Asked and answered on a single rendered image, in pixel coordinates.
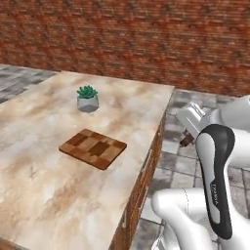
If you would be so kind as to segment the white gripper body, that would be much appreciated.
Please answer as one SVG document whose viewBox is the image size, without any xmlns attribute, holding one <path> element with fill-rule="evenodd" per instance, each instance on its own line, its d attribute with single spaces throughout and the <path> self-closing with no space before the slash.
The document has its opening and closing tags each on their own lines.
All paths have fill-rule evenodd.
<svg viewBox="0 0 250 250">
<path fill-rule="evenodd" d="M 200 121 L 204 115 L 205 112 L 199 106 L 186 106 L 176 114 L 176 117 L 186 130 L 196 138 L 200 133 Z"/>
</svg>

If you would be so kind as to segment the checkered wooden cutting board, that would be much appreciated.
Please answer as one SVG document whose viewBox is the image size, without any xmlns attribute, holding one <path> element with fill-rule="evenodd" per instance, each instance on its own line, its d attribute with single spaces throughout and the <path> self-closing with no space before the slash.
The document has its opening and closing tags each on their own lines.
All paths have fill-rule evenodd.
<svg viewBox="0 0 250 250">
<path fill-rule="evenodd" d="M 59 151 L 100 170 L 106 170 L 126 147 L 125 143 L 116 139 L 83 129 L 59 146 Z"/>
</svg>

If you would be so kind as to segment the wooden island cabinet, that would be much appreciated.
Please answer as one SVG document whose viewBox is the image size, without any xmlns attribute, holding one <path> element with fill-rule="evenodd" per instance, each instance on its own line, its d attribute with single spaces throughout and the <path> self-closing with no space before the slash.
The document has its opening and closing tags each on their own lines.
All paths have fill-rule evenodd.
<svg viewBox="0 0 250 250">
<path fill-rule="evenodd" d="M 163 113 L 157 132 L 155 133 L 154 139 L 147 153 L 142 170 L 136 180 L 136 183 L 126 205 L 128 211 L 127 228 L 123 229 L 121 227 L 121 218 L 119 226 L 116 229 L 115 235 L 109 245 L 108 250 L 130 249 L 146 201 L 147 191 L 150 186 L 156 164 L 160 157 L 165 119 L 166 113 Z"/>
</svg>

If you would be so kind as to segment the green succulent in grey pot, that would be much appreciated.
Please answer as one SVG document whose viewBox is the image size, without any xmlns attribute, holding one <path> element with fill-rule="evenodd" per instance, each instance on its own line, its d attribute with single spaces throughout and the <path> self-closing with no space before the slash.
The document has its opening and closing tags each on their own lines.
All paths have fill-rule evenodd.
<svg viewBox="0 0 250 250">
<path fill-rule="evenodd" d="M 83 112 L 93 112 L 99 108 L 98 92 L 90 85 L 77 90 L 77 107 Z"/>
</svg>

